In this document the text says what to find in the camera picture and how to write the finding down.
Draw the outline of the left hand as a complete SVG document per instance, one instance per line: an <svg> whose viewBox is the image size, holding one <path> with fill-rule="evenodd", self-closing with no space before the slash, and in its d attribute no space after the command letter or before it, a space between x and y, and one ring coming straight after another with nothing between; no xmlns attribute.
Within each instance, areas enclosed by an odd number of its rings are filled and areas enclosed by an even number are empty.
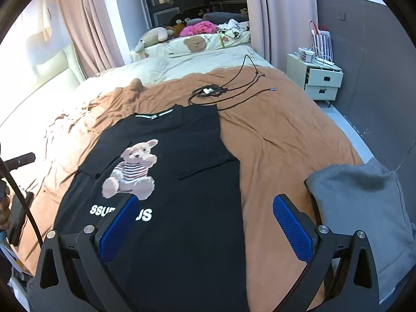
<svg viewBox="0 0 416 312"><path fill-rule="evenodd" d="M0 229L7 230L10 227L10 215L11 211L9 209L10 198L9 195L6 196L0 202Z"/></svg>

